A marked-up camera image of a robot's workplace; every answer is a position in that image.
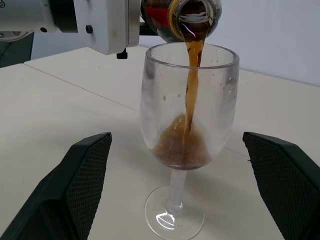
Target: white table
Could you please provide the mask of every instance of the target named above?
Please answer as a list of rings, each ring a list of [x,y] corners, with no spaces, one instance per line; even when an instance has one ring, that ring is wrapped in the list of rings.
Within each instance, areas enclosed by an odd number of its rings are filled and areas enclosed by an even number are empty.
[[[139,131],[145,50],[130,48],[128,60],[116,60],[83,48],[0,69],[0,234],[72,144],[112,132],[89,239],[158,239],[145,222],[144,202],[169,183],[170,171],[153,159]],[[206,213],[196,240],[283,239],[260,197],[241,137],[248,130],[283,138],[319,164],[318,103],[318,87],[240,73],[228,149],[187,176],[187,188],[200,196]]]

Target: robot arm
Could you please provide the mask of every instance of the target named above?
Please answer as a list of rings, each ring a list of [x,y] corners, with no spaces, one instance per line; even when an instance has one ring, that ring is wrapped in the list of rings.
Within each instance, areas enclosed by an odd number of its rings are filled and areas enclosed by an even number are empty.
[[[138,45],[140,34],[155,35],[140,23],[140,0],[0,0],[0,41],[57,29],[106,55]]]

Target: wine glass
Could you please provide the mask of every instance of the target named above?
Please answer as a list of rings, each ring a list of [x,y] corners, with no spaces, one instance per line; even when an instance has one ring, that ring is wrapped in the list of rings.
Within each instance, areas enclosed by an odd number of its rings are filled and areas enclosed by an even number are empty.
[[[185,135],[186,87],[197,70],[198,90],[192,127]],[[226,48],[205,44],[201,67],[190,67],[186,44],[167,43],[145,55],[140,128],[146,146],[172,169],[170,186],[154,190],[145,202],[150,229],[165,240],[188,240],[204,223],[204,213],[184,194],[186,174],[215,159],[233,125],[239,57]]]

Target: bottle neck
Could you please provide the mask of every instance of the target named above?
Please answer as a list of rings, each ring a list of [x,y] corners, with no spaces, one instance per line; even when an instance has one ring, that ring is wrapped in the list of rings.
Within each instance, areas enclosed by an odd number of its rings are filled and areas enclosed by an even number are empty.
[[[181,31],[181,21],[201,23],[209,21],[209,36],[217,26],[220,18],[221,6],[214,0],[172,0],[168,18],[172,32],[182,41],[184,36]]]

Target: brown liquid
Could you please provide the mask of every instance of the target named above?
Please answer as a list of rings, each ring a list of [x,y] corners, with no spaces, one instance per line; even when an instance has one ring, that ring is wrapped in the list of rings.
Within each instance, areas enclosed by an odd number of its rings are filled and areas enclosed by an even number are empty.
[[[194,11],[194,5],[200,1],[190,1],[191,4],[182,9],[179,19],[180,30],[184,37],[189,56],[189,65],[199,67],[208,30],[212,26],[210,22],[190,22],[184,18],[190,11]],[[161,162],[171,168],[179,170],[193,170],[203,167],[211,157],[207,151],[204,138],[193,123],[196,100],[198,95],[198,69],[190,68],[188,73],[185,110],[186,114],[178,116],[160,136],[153,153]]]

